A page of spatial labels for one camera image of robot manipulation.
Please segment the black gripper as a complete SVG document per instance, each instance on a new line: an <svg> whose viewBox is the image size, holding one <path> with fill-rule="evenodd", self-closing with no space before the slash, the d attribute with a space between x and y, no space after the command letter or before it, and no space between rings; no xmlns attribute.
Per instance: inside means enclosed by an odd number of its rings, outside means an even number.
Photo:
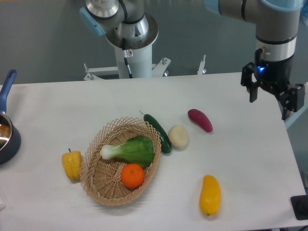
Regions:
<svg viewBox="0 0 308 231"><path fill-rule="evenodd" d="M246 87L249 93L249 101L253 103L257 99L257 89L276 96L282 106L282 120L286 120L291 112L297 112L304 106L304 84L291 84L289 78L293 64L293 55L281 61L266 61L261 58L265 54L262 48L255 51L255 64L249 62L242 68L241 85Z"/></svg>

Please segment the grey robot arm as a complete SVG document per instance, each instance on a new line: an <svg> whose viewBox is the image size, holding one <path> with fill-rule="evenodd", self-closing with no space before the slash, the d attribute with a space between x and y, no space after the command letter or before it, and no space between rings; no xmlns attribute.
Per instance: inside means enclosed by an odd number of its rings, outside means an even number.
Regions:
<svg viewBox="0 0 308 231"><path fill-rule="evenodd" d="M254 61L242 69L241 85L249 92L249 101L257 99L257 90L274 95L282 106L282 118L304 106L305 87L289 81L301 0L207 0L214 13L243 20L256 26ZM133 71L129 60L134 50L150 45L158 35L156 21L145 14L142 0L88 0L80 9L84 24L97 36L106 35L119 49L117 63L121 78L145 77Z"/></svg>

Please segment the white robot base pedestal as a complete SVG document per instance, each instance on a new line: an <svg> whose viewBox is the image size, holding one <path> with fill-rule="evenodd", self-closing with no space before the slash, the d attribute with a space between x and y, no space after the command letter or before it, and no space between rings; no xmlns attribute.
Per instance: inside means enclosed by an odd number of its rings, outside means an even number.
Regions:
<svg viewBox="0 0 308 231"><path fill-rule="evenodd" d="M158 37L158 24L145 13L134 23L120 23L106 34L113 46L120 79L152 77L152 45Z"/></svg>

